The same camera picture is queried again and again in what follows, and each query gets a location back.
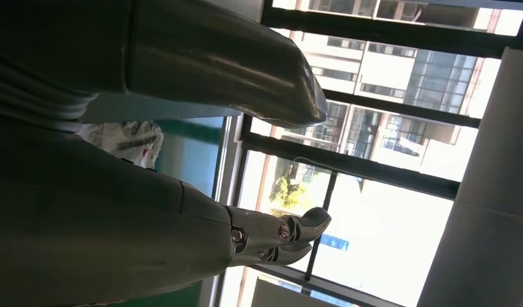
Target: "tree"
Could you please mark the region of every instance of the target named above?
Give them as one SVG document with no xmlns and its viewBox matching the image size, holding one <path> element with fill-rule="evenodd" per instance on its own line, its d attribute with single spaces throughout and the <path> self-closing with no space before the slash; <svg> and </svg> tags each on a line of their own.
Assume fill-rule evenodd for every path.
<svg viewBox="0 0 523 307">
<path fill-rule="evenodd" d="M 305 203 L 303 196 L 306 191 L 302 183 L 293 184 L 290 176 L 283 174 L 273 183 L 269 200 L 279 202 L 283 208 L 293 209 Z"/>
</svg>

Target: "plastic bag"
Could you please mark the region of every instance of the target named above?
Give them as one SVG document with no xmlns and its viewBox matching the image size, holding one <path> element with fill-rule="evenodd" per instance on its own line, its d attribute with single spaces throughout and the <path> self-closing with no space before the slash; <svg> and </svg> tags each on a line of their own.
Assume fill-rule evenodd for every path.
<svg viewBox="0 0 523 307">
<path fill-rule="evenodd" d="M 86 124 L 77 134 L 117 158 L 152 169 L 164 140 L 162 129 L 149 121 Z"/>
</svg>

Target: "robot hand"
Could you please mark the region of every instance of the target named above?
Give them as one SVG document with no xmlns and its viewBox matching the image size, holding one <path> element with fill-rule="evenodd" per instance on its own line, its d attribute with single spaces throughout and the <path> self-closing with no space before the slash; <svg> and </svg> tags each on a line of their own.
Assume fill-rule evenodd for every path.
<svg viewBox="0 0 523 307">
<path fill-rule="evenodd" d="M 311 250 L 309 242 L 321 236 L 331 222 L 329 214 L 318 207 L 303 217 L 274 217 L 232 207 L 228 211 L 235 245 L 230 266 L 292 264 Z"/>
</svg>

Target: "bolt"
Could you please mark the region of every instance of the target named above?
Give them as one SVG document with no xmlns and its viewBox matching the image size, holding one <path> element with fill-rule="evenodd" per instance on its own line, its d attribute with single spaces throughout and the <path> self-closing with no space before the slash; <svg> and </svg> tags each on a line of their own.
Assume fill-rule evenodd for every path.
<svg viewBox="0 0 523 307">
<path fill-rule="evenodd" d="M 244 238 L 244 235 L 239 229 L 231 230 L 231 240 L 233 242 L 242 242 L 243 238 Z"/>
<path fill-rule="evenodd" d="M 283 224 L 279 226 L 279 238 L 284 241 L 290 238 L 290 227 L 288 225 Z"/>
</svg>

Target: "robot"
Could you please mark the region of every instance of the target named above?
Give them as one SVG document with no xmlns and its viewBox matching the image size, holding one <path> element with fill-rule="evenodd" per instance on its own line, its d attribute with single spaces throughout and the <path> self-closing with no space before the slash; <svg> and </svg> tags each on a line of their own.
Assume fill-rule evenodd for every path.
<svg viewBox="0 0 523 307">
<path fill-rule="evenodd" d="M 327 106 L 301 51 L 200 0 L 0 0 L 0 306 L 170 292 L 286 265 L 331 218 L 227 207 L 73 132 L 102 92 L 233 107 L 282 127 Z"/>
</svg>

